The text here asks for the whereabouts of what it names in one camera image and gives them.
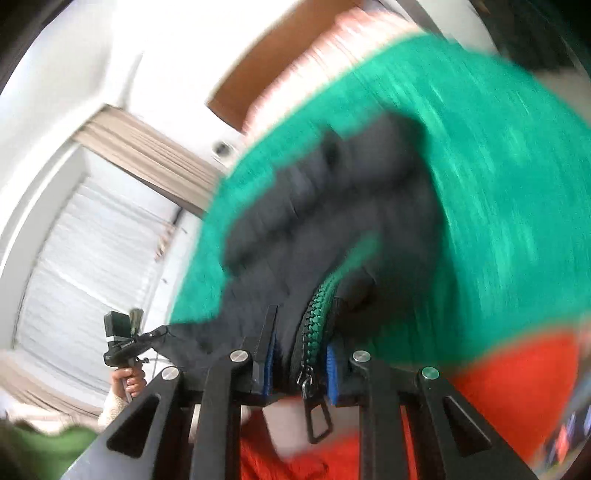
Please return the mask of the person's left hand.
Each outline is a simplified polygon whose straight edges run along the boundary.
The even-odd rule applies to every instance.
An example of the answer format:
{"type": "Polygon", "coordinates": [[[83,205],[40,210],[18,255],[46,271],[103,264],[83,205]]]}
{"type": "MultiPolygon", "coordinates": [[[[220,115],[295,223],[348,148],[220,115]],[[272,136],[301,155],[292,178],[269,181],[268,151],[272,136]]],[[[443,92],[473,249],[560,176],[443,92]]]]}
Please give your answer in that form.
{"type": "Polygon", "coordinates": [[[127,402],[137,397],[146,387],[145,373],[141,362],[135,362],[111,373],[111,390],[127,402]]]}

